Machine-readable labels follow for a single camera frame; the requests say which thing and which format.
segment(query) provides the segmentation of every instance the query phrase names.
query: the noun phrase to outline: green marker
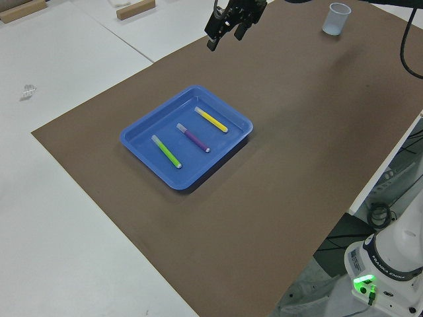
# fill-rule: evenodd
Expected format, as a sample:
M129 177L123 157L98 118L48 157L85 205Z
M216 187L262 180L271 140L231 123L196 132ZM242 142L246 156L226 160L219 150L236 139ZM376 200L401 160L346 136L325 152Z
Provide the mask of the green marker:
M160 139L153 134L151 137L154 143L160 148L160 150L167 156L167 158L176 166L176 168L181 168L182 164L178 161L176 157L172 154L172 152L169 151L169 149L163 144Z

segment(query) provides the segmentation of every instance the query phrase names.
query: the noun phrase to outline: translucent white cup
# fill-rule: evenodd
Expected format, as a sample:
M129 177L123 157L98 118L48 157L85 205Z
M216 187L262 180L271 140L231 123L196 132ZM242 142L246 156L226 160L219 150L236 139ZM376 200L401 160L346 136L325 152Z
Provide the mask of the translucent white cup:
M344 28L346 19L351 13L351 8L343 3L332 3L329 13L323 24L323 31L329 35L339 35Z

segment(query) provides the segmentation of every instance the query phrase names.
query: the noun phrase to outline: brown paper sheet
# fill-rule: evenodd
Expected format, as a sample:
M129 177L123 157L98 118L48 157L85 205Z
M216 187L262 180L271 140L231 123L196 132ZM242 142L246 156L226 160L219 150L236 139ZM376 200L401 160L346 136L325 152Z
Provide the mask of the brown paper sheet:
M269 4L242 42L182 48L34 136L201 317L265 316L422 109L401 66L405 22L367 3L340 37L328 1ZM406 54L422 70L423 33ZM192 193L163 183L120 132L189 85L250 118L249 142Z

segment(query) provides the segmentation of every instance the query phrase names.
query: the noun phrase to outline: yellow marker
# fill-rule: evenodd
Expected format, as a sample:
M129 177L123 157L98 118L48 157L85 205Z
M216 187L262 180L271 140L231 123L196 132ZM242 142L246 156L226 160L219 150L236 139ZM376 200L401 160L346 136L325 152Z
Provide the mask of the yellow marker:
M197 112L198 114L200 114L201 117L203 117L204 119L206 119L210 123L214 124L216 127L218 127L223 132L225 132L225 133L228 132L227 127L225 127L222 123L218 122L215 118L213 118L211 115L209 115L204 110L201 110L199 107L195 107L194 110L195 110L195 112Z

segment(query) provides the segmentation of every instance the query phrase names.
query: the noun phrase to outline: green light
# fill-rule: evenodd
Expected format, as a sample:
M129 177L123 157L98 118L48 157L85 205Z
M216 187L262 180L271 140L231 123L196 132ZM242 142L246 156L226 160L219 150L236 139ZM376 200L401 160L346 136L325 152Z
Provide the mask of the green light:
M361 282L364 282L364 281L368 281L368 280L371 281L374 278L375 278L374 275L369 274L369 275L365 275L365 276L362 276L362 277L357 277L356 279L353 280L353 282L354 282L354 284L358 284L358 283L361 283Z

